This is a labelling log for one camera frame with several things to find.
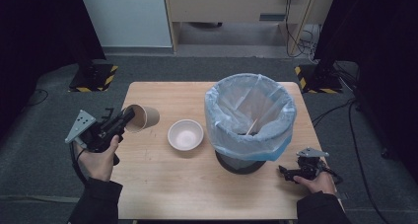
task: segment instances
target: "person's right hand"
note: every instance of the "person's right hand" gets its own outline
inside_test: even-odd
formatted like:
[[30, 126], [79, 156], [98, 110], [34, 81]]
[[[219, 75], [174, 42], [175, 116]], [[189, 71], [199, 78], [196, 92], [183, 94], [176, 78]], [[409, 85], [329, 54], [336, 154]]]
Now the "person's right hand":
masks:
[[335, 195], [335, 185], [332, 176], [328, 172], [321, 172], [312, 181], [302, 177], [294, 176], [293, 180], [303, 186], [307, 187], [311, 193], [322, 191], [323, 193], [330, 193]]
[[[80, 154], [82, 148], [76, 144], [77, 151]], [[110, 146], [103, 153], [93, 153], [84, 151], [79, 160], [86, 167], [91, 178], [101, 180], [103, 182], [110, 181], [111, 173], [113, 171], [113, 156], [117, 147], [119, 146], [119, 136], [114, 135], [110, 141]]]

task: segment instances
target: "black cable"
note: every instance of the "black cable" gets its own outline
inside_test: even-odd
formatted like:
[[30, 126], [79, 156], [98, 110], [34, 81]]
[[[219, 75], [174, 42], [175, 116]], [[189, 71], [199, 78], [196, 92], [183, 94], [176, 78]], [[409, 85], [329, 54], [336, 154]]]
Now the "black cable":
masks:
[[338, 176], [334, 171], [332, 171], [329, 168], [322, 168], [325, 172], [330, 173], [333, 177], [335, 177], [336, 181], [334, 181], [334, 183], [336, 185], [341, 184], [344, 180], [342, 179], [342, 177]]
[[322, 119], [323, 119], [323, 118], [324, 118], [327, 114], [329, 114], [329, 113], [331, 113], [331, 112], [334, 112], [335, 110], [345, 108], [345, 107], [347, 107], [348, 105], [350, 105], [351, 103], [353, 103], [355, 100], [356, 100], [355, 98], [349, 99], [349, 100], [348, 100], [345, 104], [343, 104], [343, 105], [341, 105], [341, 106], [338, 106], [338, 107], [336, 107], [336, 108], [333, 108], [333, 109], [331, 109], [331, 110], [329, 110], [329, 111], [327, 111], [327, 112], [322, 113], [321, 115], [319, 115], [318, 117], [316, 117], [315, 119], [313, 119], [312, 123], [314, 123], [314, 122], [316, 121], [316, 124], [314, 124], [314, 125], [313, 125], [313, 127], [316, 127], [316, 126], [320, 123], [320, 121], [321, 121], [321, 120], [322, 120]]
[[77, 161], [77, 162], [78, 162], [78, 160], [79, 160], [79, 158], [80, 158], [81, 154], [82, 154], [84, 151], [86, 151], [86, 149], [84, 149], [84, 148], [83, 148], [83, 150], [81, 150], [81, 152], [80, 152], [80, 153], [79, 153], [79, 155], [77, 156], [77, 159], [76, 159], [76, 161]]
[[[290, 31], [289, 31], [288, 19], [289, 19], [289, 13], [290, 13], [290, 5], [291, 5], [291, 3], [292, 3], [292, 0], [286, 0], [286, 19], [285, 19], [285, 24], [286, 24], [286, 31], [287, 31], [287, 34], [288, 34], [287, 41], [286, 41], [286, 53], [287, 53], [287, 55], [289, 57], [295, 58], [295, 57], [300, 56], [304, 52], [299, 48], [298, 43], [296, 42], [296, 40], [293, 38], [293, 36], [290, 34]], [[299, 54], [297, 54], [297, 55], [291, 55], [290, 54], [290, 52], [289, 52], [289, 37], [293, 40], [293, 42], [298, 47], [298, 50], [300, 52]]]
[[58, 202], [58, 203], [76, 203], [80, 200], [78, 197], [66, 196], [45, 196], [45, 195], [0, 195], [0, 202]]
[[84, 150], [80, 152], [80, 154], [77, 156], [77, 159], [76, 159], [76, 155], [75, 155], [75, 152], [74, 152], [74, 144], [70, 143], [70, 154], [71, 154], [71, 161], [73, 162], [73, 169], [76, 172], [77, 177], [80, 179], [80, 181], [86, 187], [88, 185], [87, 179], [83, 175], [83, 172], [81, 171], [80, 166], [78, 164], [78, 159], [83, 152], [84, 152]]
[[302, 38], [299, 39], [298, 46], [303, 48], [301, 53], [304, 54], [304, 55], [314, 54], [314, 50], [316, 49], [316, 45], [317, 45], [317, 43], [314, 42], [314, 34], [310, 31], [307, 31], [307, 30], [303, 30], [303, 32], [310, 34], [311, 35], [311, 40], [306, 40], [306, 39], [302, 39]]
[[351, 91], [356, 90], [358, 86], [359, 69], [357, 68], [356, 76], [353, 76], [347, 72], [337, 61], [335, 61], [335, 66], [337, 70], [335, 70], [331, 75], [339, 77]]
[[48, 98], [48, 96], [49, 96], [48, 92], [46, 92], [46, 90], [44, 90], [44, 89], [36, 89], [35, 92], [38, 92], [38, 93], [44, 92], [44, 93], [46, 93], [46, 95], [45, 95], [45, 97], [43, 99], [41, 99], [37, 103], [27, 104], [27, 107], [32, 107], [32, 106], [39, 105], [39, 104], [43, 103]]
[[353, 142], [354, 142], [354, 148], [356, 150], [357, 161], [359, 162], [360, 172], [361, 172], [361, 175], [362, 175], [363, 183], [364, 183], [364, 186], [365, 186], [366, 193], [367, 193], [367, 196], [369, 198], [369, 201], [372, 204], [372, 206], [375, 209], [375, 211], [377, 212], [378, 216], [383, 220], [384, 223], [387, 223], [388, 224], [389, 222], [383, 217], [383, 215], [379, 211], [378, 207], [376, 206], [375, 201], [372, 198], [372, 195], [371, 195], [370, 190], [369, 190], [369, 185], [368, 185], [367, 180], [366, 180], [365, 172], [364, 172], [364, 169], [363, 169], [363, 164], [362, 164], [362, 161], [360, 159], [359, 149], [358, 149], [358, 146], [357, 146], [356, 135], [354, 133], [353, 122], [351, 120], [351, 109], [352, 109], [352, 107], [353, 107], [353, 105], [355, 103], [356, 102], [352, 102], [350, 104], [350, 107], [348, 109], [348, 119], [350, 121], [351, 135], [353, 136]]

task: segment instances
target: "black curtain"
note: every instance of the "black curtain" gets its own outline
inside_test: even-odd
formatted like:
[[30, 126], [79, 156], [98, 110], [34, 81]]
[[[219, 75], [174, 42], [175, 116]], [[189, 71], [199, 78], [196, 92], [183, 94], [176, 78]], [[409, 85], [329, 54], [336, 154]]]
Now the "black curtain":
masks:
[[105, 59], [83, 0], [0, 0], [0, 138], [59, 67]]
[[417, 10], [418, 0], [333, 0], [315, 58], [359, 65], [363, 113], [418, 183]]

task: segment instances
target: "floor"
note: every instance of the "floor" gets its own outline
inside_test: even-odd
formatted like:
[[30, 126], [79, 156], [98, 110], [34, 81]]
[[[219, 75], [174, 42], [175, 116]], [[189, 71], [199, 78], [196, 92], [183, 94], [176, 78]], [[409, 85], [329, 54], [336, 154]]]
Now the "floor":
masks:
[[[176, 57], [310, 58], [319, 37], [318, 25], [306, 25], [300, 46], [287, 52], [286, 38], [277, 23], [183, 23], [174, 53], [129, 52], [134, 55]], [[106, 55], [125, 53], [106, 52]]]

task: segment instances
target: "trash can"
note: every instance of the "trash can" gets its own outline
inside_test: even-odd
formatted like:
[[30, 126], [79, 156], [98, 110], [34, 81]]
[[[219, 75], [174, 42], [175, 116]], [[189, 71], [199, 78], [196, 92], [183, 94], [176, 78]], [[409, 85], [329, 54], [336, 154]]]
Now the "trash can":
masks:
[[279, 83], [260, 74], [237, 74], [205, 94], [209, 140], [220, 164], [249, 174], [277, 160], [292, 140], [297, 110]]

